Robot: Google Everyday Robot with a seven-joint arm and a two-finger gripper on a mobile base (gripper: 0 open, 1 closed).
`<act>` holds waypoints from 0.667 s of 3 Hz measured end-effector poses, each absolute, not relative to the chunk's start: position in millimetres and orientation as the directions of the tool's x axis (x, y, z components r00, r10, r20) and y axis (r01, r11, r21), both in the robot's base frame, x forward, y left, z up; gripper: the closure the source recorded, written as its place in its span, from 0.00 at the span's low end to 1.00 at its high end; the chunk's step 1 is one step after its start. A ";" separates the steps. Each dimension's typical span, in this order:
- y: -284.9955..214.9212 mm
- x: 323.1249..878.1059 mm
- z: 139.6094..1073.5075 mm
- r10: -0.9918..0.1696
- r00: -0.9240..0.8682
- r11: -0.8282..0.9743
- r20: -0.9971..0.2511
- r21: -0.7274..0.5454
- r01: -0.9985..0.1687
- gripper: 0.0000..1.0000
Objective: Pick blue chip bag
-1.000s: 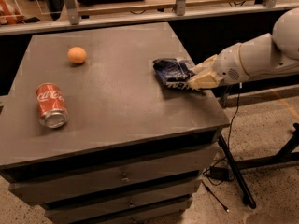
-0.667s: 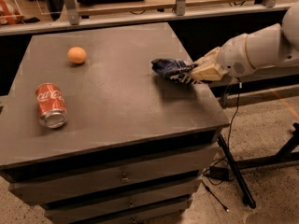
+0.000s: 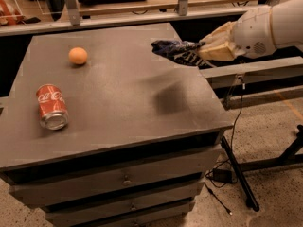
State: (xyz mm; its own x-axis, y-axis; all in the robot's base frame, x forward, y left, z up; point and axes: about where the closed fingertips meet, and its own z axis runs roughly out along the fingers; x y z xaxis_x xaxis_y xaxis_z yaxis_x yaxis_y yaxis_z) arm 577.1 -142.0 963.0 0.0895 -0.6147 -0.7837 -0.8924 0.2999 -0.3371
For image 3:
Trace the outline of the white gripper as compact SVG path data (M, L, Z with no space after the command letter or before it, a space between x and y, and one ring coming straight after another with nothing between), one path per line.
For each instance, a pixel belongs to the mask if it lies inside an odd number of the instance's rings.
M243 55L250 59L272 55L276 51L271 29L270 6L250 9L235 22L226 22L200 42L198 55L207 61L232 61Z

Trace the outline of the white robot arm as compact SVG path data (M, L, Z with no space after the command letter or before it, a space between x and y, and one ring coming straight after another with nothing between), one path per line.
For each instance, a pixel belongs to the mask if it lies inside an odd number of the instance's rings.
M203 60L256 59L278 49L303 45L303 0L260 6L227 22L200 40Z

